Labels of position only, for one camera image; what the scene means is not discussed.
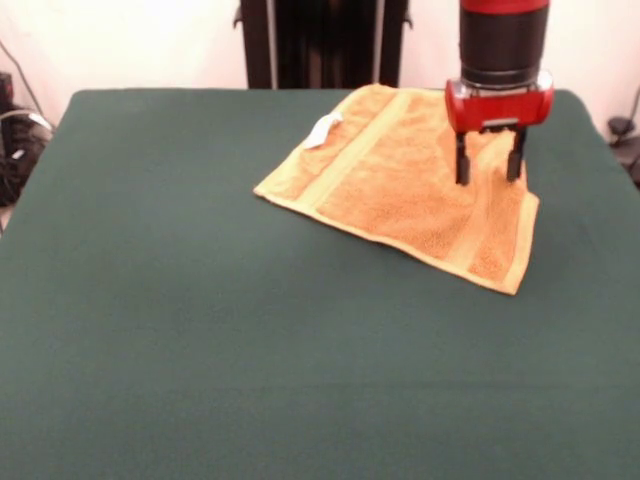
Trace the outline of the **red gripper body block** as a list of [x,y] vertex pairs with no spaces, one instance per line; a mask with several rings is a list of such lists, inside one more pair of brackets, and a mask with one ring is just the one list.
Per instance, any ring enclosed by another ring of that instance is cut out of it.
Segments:
[[454,79],[447,81],[444,98],[449,123],[456,133],[528,127],[543,123],[549,116],[554,83],[547,70],[541,70],[531,83],[502,90],[474,87]]

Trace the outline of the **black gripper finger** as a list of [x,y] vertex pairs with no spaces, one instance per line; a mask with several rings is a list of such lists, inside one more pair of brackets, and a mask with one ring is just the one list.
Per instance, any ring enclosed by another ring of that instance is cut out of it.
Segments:
[[513,144],[508,155],[506,179],[509,182],[515,182],[521,176],[524,147],[527,139],[527,127],[517,127],[513,130]]
[[470,160],[467,155],[466,133],[456,132],[455,142],[456,142],[455,182],[458,185],[466,186],[470,182]]

